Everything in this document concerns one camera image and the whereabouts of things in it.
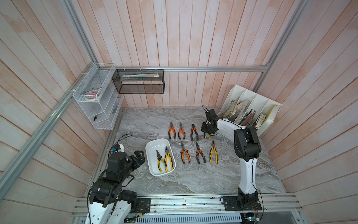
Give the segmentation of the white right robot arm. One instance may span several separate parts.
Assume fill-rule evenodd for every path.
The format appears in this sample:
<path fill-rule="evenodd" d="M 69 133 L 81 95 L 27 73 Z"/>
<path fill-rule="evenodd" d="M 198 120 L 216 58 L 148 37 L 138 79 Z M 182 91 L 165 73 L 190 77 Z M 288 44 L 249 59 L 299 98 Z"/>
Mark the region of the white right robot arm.
<path fill-rule="evenodd" d="M 264 204 L 260 191 L 255 186 L 256 164 L 262 147 L 254 127 L 238 125 L 229 119 L 220 119 L 215 110 L 204 105 L 207 121 L 201 130 L 209 136 L 224 135 L 234 142 L 234 151 L 240 160 L 240 184 L 237 196 L 223 196 L 222 203 L 226 211 L 260 211 Z"/>

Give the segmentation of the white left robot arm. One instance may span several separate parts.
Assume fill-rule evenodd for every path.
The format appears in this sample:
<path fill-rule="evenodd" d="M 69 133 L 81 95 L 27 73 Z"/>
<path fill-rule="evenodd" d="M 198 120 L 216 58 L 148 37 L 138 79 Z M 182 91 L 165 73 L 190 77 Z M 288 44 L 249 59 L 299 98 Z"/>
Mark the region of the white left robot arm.
<path fill-rule="evenodd" d="M 138 198 L 137 192 L 123 189 L 131 172 L 145 163 L 144 151 L 127 155 L 120 146 L 109 151 L 107 169 L 92 184 L 87 195 L 86 224 L 125 224 L 150 212 L 151 199 Z"/>

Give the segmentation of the orange grey long-nose pliers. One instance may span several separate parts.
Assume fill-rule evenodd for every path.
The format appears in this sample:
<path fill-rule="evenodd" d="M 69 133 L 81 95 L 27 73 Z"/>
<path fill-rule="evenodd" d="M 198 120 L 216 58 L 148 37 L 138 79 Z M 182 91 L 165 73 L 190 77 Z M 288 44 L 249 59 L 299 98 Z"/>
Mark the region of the orange grey long-nose pliers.
<path fill-rule="evenodd" d="M 189 155 L 188 151 L 185 149 L 183 141 L 181 142 L 181 148 L 182 148 L 182 150 L 181 150 L 181 160 L 182 160 L 183 164 L 186 163 L 185 162 L 185 156 L 187 156 L 187 158 L 188 158 L 188 163 L 191 163 L 190 155 Z"/>

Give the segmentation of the yellow long-nose pliers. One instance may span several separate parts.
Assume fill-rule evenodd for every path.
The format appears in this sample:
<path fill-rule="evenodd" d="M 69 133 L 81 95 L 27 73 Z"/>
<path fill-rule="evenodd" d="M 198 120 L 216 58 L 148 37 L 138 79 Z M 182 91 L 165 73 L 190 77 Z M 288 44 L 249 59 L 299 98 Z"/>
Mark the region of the yellow long-nose pliers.
<path fill-rule="evenodd" d="M 162 168 L 161 168 L 161 163 L 163 162 L 164 165 L 165 165 L 165 171 L 167 172 L 168 171 L 168 167 L 167 167 L 167 163 L 166 161 L 162 158 L 161 154 L 159 153 L 158 150 L 156 150 L 156 153 L 157 153 L 157 160 L 158 160 L 158 169 L 160 172 L 163 172 L 162 171 Z"/>

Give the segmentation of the white plastic storage box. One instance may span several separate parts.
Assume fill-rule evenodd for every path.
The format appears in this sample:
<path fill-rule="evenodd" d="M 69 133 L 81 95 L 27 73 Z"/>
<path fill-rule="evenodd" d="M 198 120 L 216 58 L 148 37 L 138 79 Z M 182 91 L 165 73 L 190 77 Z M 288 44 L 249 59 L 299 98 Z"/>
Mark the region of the white plastic storage box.
<path fill-rule="evenodd" d="M 172 157 L 172 162 L 173 162 L 174 169 L 171 170 L 171 167 L 169 167 L 168 172 L 166 172 L 165 171 L 165 165 L 162 162 L 161 163 L 161 168 L 162 168 L 163 172 L 160 172 L 159 169 L 158 169 L 158 160 L 157 160 L 156 150 L 159 151 L 159 153 L 161 154 L 162 158 L 165 160 L 166 146 L 169 148 L 169 152 L 170 152 L 171 157 Z M 145 151 L 146 151 L 149 171 L 153 176 L 160 177 L 160 176 L 168 175 L 168 174 L 172 173 L 175 170 L 176 161 L 175 161 L 174 156 L 172 154 L 172 149 L 171 149 L 170 143 L 169 143 L 169 141 L 167 139 L 162 138 L 162 139 L 157 139 L 157 140 L 150 141 L 145 146 Z"/>

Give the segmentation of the dark orange-tipped pliers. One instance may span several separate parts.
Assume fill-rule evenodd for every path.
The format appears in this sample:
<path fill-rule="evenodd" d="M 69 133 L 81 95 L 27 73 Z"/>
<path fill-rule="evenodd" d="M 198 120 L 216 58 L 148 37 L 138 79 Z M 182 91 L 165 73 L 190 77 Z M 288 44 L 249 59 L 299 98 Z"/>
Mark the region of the dark orange-tipped pliers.
<path fill-rule="evenodd" d="M 191 125 L 191 133 L 190 133 L 190 139 L 191 141 L 194 141 L 194 137 L 196 138 L 196 141 L 199 140 L 199 136 L 198 136 L 198 133 L 197 133 L 197 129 L 195 127 L 195 124 L 192 124 Z"/>

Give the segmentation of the orange black pliers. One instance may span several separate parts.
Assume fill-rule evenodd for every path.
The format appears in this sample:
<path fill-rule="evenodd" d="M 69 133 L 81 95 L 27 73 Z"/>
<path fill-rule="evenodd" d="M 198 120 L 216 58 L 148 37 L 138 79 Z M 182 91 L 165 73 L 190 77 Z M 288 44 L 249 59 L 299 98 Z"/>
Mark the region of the orange black pliers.
<path fill-rule="evenodd" d="M 197 160 L 197 163 L 200 164 L 200 160 L 199 160 L 199 155 L 201 155 L 203 157 L 203 162 L 206 163 L 206 158 L 202 152 L 202 150 L 200 149 L 198 143 L 196 143 L 196 160 Z"/>

